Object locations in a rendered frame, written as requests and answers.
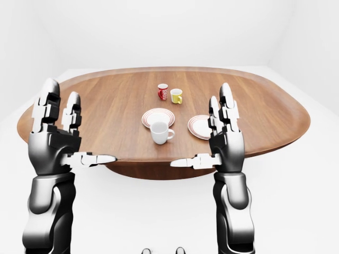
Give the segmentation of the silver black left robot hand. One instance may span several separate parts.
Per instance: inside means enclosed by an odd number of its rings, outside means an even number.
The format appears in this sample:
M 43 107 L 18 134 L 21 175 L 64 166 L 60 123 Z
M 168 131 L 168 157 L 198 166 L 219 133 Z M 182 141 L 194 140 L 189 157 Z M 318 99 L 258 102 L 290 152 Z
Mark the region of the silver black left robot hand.
M 29 159 L 37 175 L 64 174 L 73 168 L 88 168 L 117 161 L 112 155 L 79 151 L 82 138 L 78 127 L 82 116 L 81 98 L 77 92 L 71 92 L 63 110 L 63 128 L 57 128 L 55 122 L 59 117 L 60 101 L 59 83 L 48 78 L 34 102 L 33 126 L 28 143 Z

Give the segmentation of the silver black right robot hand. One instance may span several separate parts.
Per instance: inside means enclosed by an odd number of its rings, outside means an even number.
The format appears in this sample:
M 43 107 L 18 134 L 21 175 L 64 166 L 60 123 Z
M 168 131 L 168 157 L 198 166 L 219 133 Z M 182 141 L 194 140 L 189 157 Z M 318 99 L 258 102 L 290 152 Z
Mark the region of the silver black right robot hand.
M 176 159 L 171 167 L 208 169 L 215 167 L 222 173 L 239 173 L 245 157 L 244 137 L 238 127 L 239 112 L 228 83 L 219 91 L 220 99 L 212 96 L 209 100 L 208 125 L 212 129 L 208 153 L 196 154 L 193 158 Z

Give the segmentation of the white plate with red rings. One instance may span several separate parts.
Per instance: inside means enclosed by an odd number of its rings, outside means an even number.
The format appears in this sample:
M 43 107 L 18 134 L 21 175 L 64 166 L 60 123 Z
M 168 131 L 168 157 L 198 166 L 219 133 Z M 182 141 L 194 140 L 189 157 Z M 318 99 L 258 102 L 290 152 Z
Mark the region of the white plate with red rings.
M 188 129 L 195 137 L 203 140 L 209 140 L 212 130 L 208 125 L 209 116 L 196 115 L 189 119 Z
M 175 122 L 175 115 L 165 108 L 152 108 L 145 112 L 141 118 L 142 124 L 147 128 L 150 128 L 153 123 L 158 121 L 165 122 L 168 126 L 171 126 Z

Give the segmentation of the white mug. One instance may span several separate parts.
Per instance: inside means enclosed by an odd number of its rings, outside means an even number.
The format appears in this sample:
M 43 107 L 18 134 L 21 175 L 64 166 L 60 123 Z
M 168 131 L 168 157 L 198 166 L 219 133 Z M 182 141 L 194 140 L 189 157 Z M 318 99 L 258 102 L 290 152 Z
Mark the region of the white mug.
M 156 144 L 164 144 L 174 138 L 175 132 L 168 127 L 166 122 L 155 122 L 150 126 L 151 137 Z

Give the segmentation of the yellow mug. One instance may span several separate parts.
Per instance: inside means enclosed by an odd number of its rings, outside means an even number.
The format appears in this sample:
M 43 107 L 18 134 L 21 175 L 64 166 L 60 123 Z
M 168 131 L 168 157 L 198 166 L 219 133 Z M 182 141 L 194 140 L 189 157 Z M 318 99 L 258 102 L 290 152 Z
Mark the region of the yellow mug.
M 174 104 L 182 104 L 182 94 L 183 91 L 179 88 L 171 89 L 171 101 Z

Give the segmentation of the red patterned mug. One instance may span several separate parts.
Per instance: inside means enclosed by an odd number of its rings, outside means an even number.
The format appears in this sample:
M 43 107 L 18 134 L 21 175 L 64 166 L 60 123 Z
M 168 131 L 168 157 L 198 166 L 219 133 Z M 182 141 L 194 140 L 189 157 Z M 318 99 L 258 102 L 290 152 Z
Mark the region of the red patterned mug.
M 159 84 L 157 87 L 158 87 L 158 97 L 162 101 L 167 100 L 168 84 L 162 83 L 162 84 Z

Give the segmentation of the round dark wooden table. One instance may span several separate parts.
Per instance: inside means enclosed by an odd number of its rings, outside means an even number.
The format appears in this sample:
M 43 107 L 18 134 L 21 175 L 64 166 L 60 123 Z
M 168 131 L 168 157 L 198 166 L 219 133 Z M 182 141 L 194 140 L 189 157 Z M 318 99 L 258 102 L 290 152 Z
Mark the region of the round dark wooden table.
M 168 84 L 167 100 L 158 85 Z M 71 92 L 81 98 L 80 151 L 112 155 L 107 167 L 118 174 L 151 180 L 200 177 L 214 169 L 171 167 L 172 160 L 210 152 L 206 140 L 195 137 L 188 121 L 208 115 L 209 99 L 228 83 L 237 103 L 245 157 L 283 148 L 298 140 L 310 126 L 306 109 L 274 82 L 244 71 L 207 67 L 149 67 L 93 72 L 60 83 L 60 108 Z M 171 89 L 183 91 L 182 104 L 171 101 Z M 152 108 L 175 115 L 175 136 L 163 145 L 151 138 L 141 118 Z

